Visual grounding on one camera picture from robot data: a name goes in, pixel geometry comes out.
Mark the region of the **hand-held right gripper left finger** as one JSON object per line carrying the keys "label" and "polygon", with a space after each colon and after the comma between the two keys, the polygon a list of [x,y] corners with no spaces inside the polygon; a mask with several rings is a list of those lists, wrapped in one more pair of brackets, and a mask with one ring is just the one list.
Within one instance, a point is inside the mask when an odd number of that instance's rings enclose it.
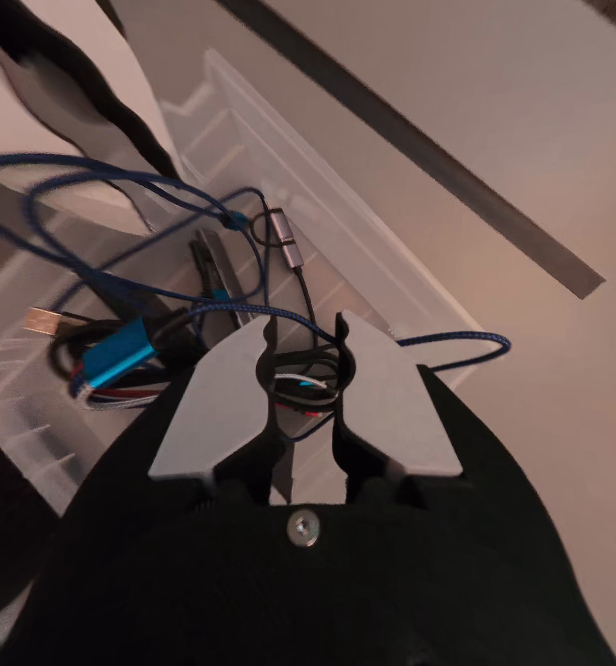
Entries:
{"label": "hand-held right gripper left finger", "polygon": [[271,481],[285,454],[275,401],[278,321],[259,315],[197,363],[149,478]]}

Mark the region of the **grey usb hub with cable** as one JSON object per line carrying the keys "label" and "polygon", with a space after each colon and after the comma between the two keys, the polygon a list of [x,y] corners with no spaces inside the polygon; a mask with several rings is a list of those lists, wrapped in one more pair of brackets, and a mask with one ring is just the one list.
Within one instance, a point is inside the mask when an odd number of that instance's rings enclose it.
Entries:
{"label": "grey usb hub with cable", "polygon": [[[271,240],[270,237],[262,239],[257,235],[254,225],[259,218],[264,219],[267,232],[274,232],[276,241]],[[303,256],[298,249],[295,236],[284,211],[281,208],[271,208],[268,213],[261,212],[252,219],[243,216],[243,229],[250,233],[251,238],[256,244],[265,249],[276,248],[281,251],[288,269],[293,271],[298,280],[309,319],[313,325],[317,324],[312,299],[303,276]],[[222,277],[222,273],[219,271],[217,262],[211,252],[215,246],[222,248],[222,243],[218,241],[215,244],[209,244],[206,241],[207,238],[214,240],[215,236],[216,234],[211,231],[199,231],[196,233],[196,240],[191,241],[189,246],[201,279],[203,294],[209,298],[230,300],[227,283]]]}

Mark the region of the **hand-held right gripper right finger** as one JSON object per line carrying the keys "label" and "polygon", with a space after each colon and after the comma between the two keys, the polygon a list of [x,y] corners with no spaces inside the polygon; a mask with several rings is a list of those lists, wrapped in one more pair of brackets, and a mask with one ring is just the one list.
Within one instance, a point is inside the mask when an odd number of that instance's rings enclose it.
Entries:
{"label": "hand-held right gripper right finger", "polygon": [[337,314],[340,361],[334,435],[391,475],[456,478],[463,468],[417,365],[353,312]]}

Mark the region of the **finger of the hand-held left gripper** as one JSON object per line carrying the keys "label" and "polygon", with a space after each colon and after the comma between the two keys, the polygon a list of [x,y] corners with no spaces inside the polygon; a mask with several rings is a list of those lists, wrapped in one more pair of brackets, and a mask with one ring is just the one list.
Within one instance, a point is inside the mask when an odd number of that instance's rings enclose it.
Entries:
{"label": "finger of the hand-held left gripper", "polygon": [[177,149],[143,68],[98,1],[21,1],[98,113],[162,176],[183,179]]}
{"label": "finger of the hand-held left gripper", "polygon": [[[0,154],[85,156],[150,171],[128,137],[104,119],[77,84],[48,59],[21,65],[0,49]],[[90,182],[55,190],[40,202],[56,211],[140,237],[152,229],[137,207],[140,189]]]}

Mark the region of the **translucent white plastic bin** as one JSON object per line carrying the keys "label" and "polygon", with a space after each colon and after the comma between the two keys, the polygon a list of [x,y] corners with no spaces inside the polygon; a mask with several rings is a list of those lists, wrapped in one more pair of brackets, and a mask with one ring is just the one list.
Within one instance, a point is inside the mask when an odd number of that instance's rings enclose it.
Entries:
{"label": "translucent white plastic bin", "polygon": [[[216,51],[206,52],[205,82],[179,106],[160,103],[185,175],[213,196],[245,186],[280,204],[306,261],[304,275],[319,325],[333,333],[350,310],[398,339],[482,330],[361,197]],[[136,239],[56,213],[49,229],[100,264]],[[204,226],[220,236],[242,287],[259,273],[241,234],[203,221],[119,264],[114,272],[173,292],[199,286],[188,239]],[[29,308],[48,309],[74,278],[16,252],[0,266],[0,448],[62,515],[78,486],[140,412],[94,412],[71,404],[46,363],[47,336],[23,329]],[[295,447],[293,503],[336,504],[345,474],[330,453],[331,424]]]}

